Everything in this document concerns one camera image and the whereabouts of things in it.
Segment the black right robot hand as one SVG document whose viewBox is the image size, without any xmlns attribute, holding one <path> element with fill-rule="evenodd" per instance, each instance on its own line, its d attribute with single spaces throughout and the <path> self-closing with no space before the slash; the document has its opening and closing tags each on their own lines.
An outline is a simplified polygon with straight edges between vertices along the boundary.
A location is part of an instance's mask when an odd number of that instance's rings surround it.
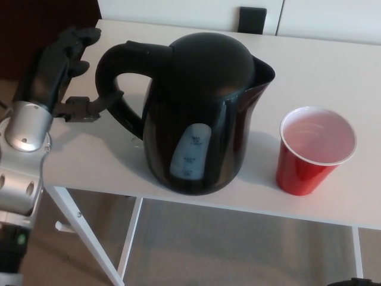
<svg viewBox="0 0 381 286">
<path fill-rule="evenodd" d="M 380 283 L 373 282 L 371 279 L 351 278 L 350 280 L 333 282 L 328 286 L 380 286 Z"/>
</svg>

